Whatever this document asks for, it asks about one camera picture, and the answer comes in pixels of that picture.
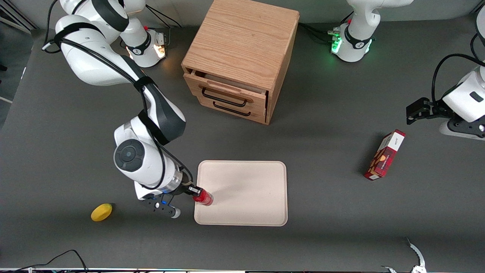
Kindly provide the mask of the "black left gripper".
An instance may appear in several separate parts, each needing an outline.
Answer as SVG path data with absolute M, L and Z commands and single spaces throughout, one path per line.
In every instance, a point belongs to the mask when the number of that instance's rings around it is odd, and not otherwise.
M 407 106 L 406 124 L 422 119 L 452 119 L 454 111 L 443 101 L 430 101 L 428 98 L 420 98 Z

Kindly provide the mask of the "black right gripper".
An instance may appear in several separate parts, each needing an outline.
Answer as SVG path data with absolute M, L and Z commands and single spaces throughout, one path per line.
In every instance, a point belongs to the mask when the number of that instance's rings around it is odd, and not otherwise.
M 171 195 L 177 196 L 180 194 L 189 194 L 193 196 L 194 198 L 200 197 L 202 188 L 196 186 L 196 185 L 191 185 L 191 182 L 181 182 L 181 184 L 172 192 L 170 192 Z

